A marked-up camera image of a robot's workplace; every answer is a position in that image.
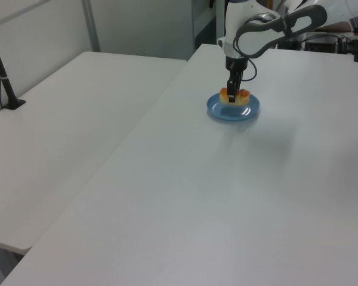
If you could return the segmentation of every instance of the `white table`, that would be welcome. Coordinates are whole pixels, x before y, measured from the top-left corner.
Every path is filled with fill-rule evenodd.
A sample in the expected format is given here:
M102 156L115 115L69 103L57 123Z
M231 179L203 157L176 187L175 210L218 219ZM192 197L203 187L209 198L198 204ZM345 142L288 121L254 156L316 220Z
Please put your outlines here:
M86 52L0 111L0 247L26 253L184 65Z
M358 285L358 64L255 62L260 116L214 120L201 46L3 286Z

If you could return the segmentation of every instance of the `white robot link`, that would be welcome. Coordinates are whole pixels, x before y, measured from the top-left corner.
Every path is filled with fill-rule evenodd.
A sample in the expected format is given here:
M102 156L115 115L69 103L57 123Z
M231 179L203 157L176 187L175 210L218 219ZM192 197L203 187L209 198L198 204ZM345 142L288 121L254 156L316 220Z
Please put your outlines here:
M226 14L226 36L218 40L230 71L229 101L235 102L249 58L261 56L271 46L318 27L358 16L358 0L296 0L291 12L280 16L256 0L231 0Z

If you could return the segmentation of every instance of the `black cable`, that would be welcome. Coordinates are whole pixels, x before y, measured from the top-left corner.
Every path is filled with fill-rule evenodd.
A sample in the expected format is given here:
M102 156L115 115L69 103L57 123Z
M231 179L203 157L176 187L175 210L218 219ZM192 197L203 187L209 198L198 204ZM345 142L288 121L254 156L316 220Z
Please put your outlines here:
M249 82L249 81L251 81L251 80L254 80L254 79L256 78L256 76L257 76L257 67L256 67L256 65L254 64L254 62L253 62L250 58L248 58L247 56L245 56L241 51L239 51L239 50L234 46L235 43L236 43L236 38L233 39L233 43L232 43L233 49L234 49L236 52L238 52L239 55L241 55L242 57L246 57L246 58L248 59L248 61L253 65L253 68L255 69L255 75L254 75L252 78L250 78L250 79L241 79L241 81L242 81L242 82Z
M342 40L342 41L343 41L343 40L346 40L346 41L351 42L351 39L348 38L348 37L346 37L346 36L341 36L341 40Z
M338 41L341 41L342 39L336 35L314 35L314 36L310 36L309 38L304 39L303 41L301 41L300 43L309 41L309 40L314 40L314 39L319 39L319 38L324 38L324 37L335 37L338 39Z
M257 67L256 67L256 65L253 63L253 61L250 58L248 58L248 61L253 65L253 68L255 69L255 75L250 79L241 79L242 82L249 82L249 81L255 79L255 77L257 76Z

